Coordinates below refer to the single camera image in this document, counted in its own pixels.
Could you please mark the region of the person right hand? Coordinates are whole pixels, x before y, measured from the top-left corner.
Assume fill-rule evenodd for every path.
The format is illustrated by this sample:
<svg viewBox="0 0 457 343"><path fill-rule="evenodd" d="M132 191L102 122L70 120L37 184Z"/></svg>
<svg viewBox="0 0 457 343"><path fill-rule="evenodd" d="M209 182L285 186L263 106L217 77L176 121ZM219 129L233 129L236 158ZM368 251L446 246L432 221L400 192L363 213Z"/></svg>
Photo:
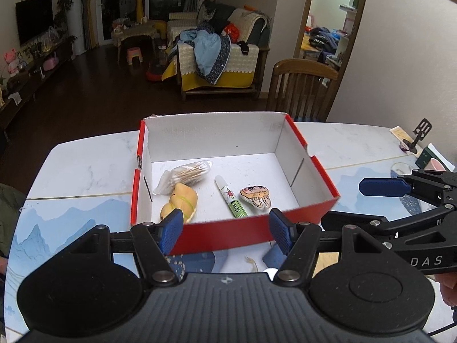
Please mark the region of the person right hand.
<svg viewBox="0 0 457 343"><path fill-rule="evenodd" d="M450 307L457 306L457 273L442 273L434 276L439 283L442 299Z"/></svg>

